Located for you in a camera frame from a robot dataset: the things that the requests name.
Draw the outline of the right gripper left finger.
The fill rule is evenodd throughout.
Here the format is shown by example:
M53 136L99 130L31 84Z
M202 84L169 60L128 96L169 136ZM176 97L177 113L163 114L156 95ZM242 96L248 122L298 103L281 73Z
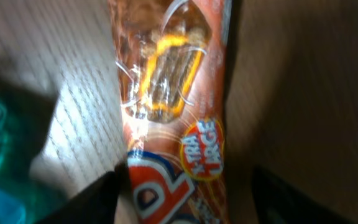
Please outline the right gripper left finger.
M118 196L117 175L107 172L37 224L113 224Z

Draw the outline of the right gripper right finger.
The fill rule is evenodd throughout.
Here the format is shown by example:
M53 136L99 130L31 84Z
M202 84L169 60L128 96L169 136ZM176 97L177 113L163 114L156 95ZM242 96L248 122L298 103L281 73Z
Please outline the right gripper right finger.
M252 171L252 196L259 223L352 223L263 167Z

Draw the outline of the orange Top snack bar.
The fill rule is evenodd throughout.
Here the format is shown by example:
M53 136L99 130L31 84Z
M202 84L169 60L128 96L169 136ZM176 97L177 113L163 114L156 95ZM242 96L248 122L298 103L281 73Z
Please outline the orange Top snack bar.
M228 223L223 83L232 3L110 0L141 223Z

